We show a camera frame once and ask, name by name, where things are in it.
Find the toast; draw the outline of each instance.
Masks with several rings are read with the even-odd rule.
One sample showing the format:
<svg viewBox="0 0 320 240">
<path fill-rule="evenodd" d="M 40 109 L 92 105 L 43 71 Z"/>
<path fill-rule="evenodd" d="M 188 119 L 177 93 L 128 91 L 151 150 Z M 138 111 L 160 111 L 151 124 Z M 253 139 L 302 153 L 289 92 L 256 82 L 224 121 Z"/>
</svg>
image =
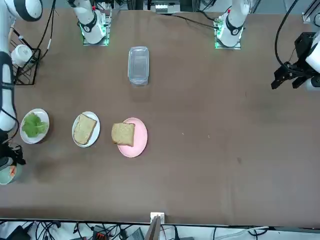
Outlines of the toast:
<svg viewBox="0 0 320 240">
<path fill-rule="evenodd" d="M 115 123 L 111 130 L 112 141 L 118 145 L 134 146 L 135 124 L 134 123 Z"/>
<path fill-rule="evenodd" d="M 95 129 L 95 126 L 97 124 L 97 121 L 84 115 L 80 114 L 79 120 L 75 126 L 73 138 L 74 140 L 81 145 L 86 145 L 91 135 Z"/>
</svg>

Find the clear plastic box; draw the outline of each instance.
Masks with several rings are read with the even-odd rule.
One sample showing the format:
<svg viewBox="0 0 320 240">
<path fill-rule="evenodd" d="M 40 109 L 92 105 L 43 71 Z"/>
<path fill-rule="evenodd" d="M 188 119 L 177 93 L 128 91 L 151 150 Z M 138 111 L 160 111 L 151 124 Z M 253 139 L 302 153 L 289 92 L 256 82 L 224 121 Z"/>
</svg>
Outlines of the clear plastic box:
<svg viewBox="0 0 320 240">
<path fill-rule="evenodd" d="M 149 50 L 146 46 L 130 48 L 128 57 L 128 78 L 134 86 L 145 86 L 149 77 Z"/>
</svg>

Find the white plate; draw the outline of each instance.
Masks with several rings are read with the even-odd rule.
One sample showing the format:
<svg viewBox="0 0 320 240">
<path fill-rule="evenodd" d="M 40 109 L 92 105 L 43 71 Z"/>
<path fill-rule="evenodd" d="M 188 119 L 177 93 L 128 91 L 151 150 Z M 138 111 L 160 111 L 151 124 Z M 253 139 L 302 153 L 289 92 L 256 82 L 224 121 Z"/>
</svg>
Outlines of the white plate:
<svg viewBox="0 0 320 240">
<path fill-rule="evenodd" d="M 25 124 L 26 116 L 28 116 L 31 113 L 36 114 L 41 119 L 42 122 L 45 122 L 48 124 L 48 128 L 46 129 L 45 133 L 40 133 L 37 137 L 28 137 L 27 134 L 22 130 L 22 127 Z M 50 127 L 50 121 L 49 121 L 49 116 L 48 116 L 47 112 L 41 108 L 36 108 L 36 109 L 31 110 L 30 112 L 28 112 L 24 116 L 24 118 L 21 122 L 21 125 L 20 125 L 20 135 L 21 135 L 22 140 L 26 144 L 36 144 L 36 143 L 40 142 L 47 135 L 47 133 L 49 131 L 49 127 Z"/>
<path fill-rule="evenodd" d="M 82 145 L 82 144 L 79 144 L 75 141 L 75 138 L 74 138 L 74 132 L 75 132 L 75 128 L 76 128 L 76 125 L 79 121 L 79 116 L 76 117 L 76 119 L 74 120 L 74 123 L 72 125 L 72 139 L 74 141 L 75 144 L 77 144 L 79 147 L 81 148 L 87 148 L 87 147 L 90 147 L 92 144 L 95 143 L 95 141 L 98 139 L 99 137 L 99 133 L 100 133 L 100 121 L 99 121 L 99 118 L 97 115 L 95 115 L 92 111 L 85 111 L 82 113 L 83 115 L 86 115 L 87 117 L 93 119 L 93 120 L 96 120 L 96 125 L 93 129 L 93 132 L 92 132 L 92 135 L 88 141 L 88 143 L 86 145 Z"/>
</svg>

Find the green lettuce leaf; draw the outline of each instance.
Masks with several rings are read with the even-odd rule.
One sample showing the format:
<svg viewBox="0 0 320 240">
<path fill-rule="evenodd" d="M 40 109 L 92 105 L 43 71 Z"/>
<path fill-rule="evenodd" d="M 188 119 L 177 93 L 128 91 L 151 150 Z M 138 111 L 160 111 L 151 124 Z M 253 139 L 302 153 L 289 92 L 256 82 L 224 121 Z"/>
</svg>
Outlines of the green lettuce leaf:
<svg viewBox="0 0 320 240">
<path fill-rule="evenodd" d="M 29 138 L 36 138 L 39 134 L 45 133 L 47 128 L 48 124 L 41 121 L 40 117 L 34 113 L 30 113 L 25 117 L 24 125 L 22 126 L 22 130 Z"/>
</svg>

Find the black wire rack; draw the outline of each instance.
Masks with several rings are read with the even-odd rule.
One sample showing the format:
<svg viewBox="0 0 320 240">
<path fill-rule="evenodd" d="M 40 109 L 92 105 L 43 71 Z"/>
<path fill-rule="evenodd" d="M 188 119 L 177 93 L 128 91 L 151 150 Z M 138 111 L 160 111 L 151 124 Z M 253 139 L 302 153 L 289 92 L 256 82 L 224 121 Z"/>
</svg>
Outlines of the black wire rack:
<svg viewBox="0 0 320 240">
<path fill-rule="evenodd" d="M 30 60 L 29 64 L 27 64 L 24 68 L 13 64 L 13 76 L 14 80 L 13 83 L 15 85 L 22 85 L 22 86 L 28 86 L 28 85 L 34 85 L 36 81 L 36 76 L 37 76 L 37 70 L 39 67 L 39 58 L 41 56 L 41 50 L 33 48 L 27 41 L 26 39 L 20 35 L 16 29 L 12 28 L 12 36 L 10 39 L 10 53 L 20 44 L 24 44 L 28 46 L 33 54 L 33 58 Z"/>
</svg>

